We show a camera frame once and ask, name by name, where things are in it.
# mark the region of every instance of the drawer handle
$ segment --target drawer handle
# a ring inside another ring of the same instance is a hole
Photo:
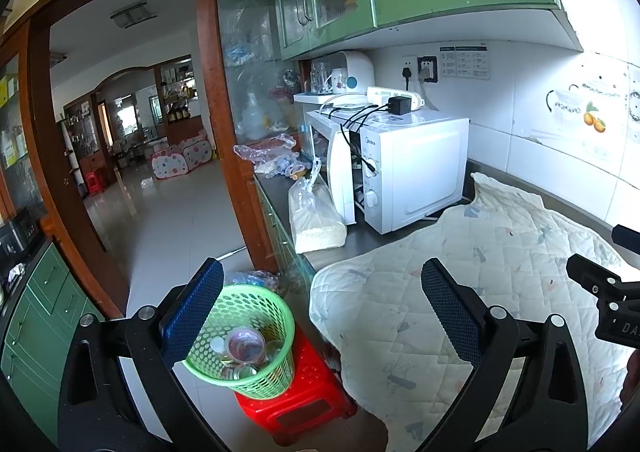
[[[306,0],[302,0],[302,11],[304,12],[305,17],[307,18],[307,21],[311,22],[313,21],[313,17],[309,15],[309,12],[306,10]]]
[[[302,21],[300,21],[300,0],[296,0],[296,19],[302,26],[306,26],[309,24],[309,21],[307,21],[306,23],[303,23]]]
[[[75,295],[71,296],[71,299],[69,299],[69,304],[66,306],[65,313],[69,313],[69,310],[71,309],[71,305],[74,303],[75,298]]]
[[[50,279],[51,279],[51,275],[53,275],[53,272],[55,272],[55,271],[56,271],[56,267],[52,267],[51,271],[49,272],[49,276],[47,277],[47,280],[46,280],[46,281],[44,281],[44,284],[45,284],[45,285],[48,285],[48,284],[49,284],[49,281],[50,281]]]
[[[6,379],[9,382],[9,385],[11,385],[11,377],[14,375],[14,362],[15,362],[15,355],[11,355],[11,366],[9,367],[9,374],[6,376]]]
[[[24,325],[24,321],[18,322],[18,333],[15,335],[15,339],[12,340],[11,345],[15,346],[18,343],[18,338],[20,338],[20,331],[22,331],[22,326]]]

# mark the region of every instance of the white microwave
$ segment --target white microwave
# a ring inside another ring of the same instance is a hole
[[[359,208],[385,234],[462,198],[467,118],[424,109],[363,115],[353,123],[353,110],[305,113],[303,153],[321,159],[345,224],[355,223]]]

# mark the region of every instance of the white quilted cloth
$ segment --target white quilted cloth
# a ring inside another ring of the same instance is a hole
[[[470,205],[447,209],[432,226],[318,272],[309,314],[340,351],[347,392],[388,429],[387,452],[414,452],[463,387],[471,365],[458,358],[420,287],[420,270],[437,257],[486,305],[515,318],[562,315],[574,338],[589,405],[590,443],[620,411],[618,395],[631,350],[594,337],[595,298],[571,281],[578,253],[639,280],[597,233],[554,211],[542,198],[482,174]],[[514,360],[483,435],[498,429],[522,360]]]

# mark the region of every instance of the red stool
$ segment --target red stool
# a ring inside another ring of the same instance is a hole
[[[98,193],[103,193],[107,189],[100,169],[97,169],[94,172],[87,172],[85,178],[89,194],[92,196]]]
[[[334,418],[351,418],[358,410],[298,326],[292,351],[295,375],[286,392],[273,400],[251,400],[236,392],[244,413],[280,446],[294,444],[303,432]]]

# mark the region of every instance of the plastic bag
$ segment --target plastic bag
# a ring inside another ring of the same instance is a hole
[[[271,291],[278,291],[279,280],[273,273],[263,270],[254,270],[253,272],[230,272],[225,273],[226,285],[252,285],[262,286]]]
[[[234,145],[234,152],[242,159],[255,164],[254,172],[273,177],[277,174],[287,175],[287,170],[298,163],[300,153],[291,151],[296,141],[289,135],[280,134],[249,147]]]
[[[315,158],[311,176],[289,189],[289,221],[297,254],[341,247],[347,237],[347,227],[319,176],[320,167],[320,159]]]

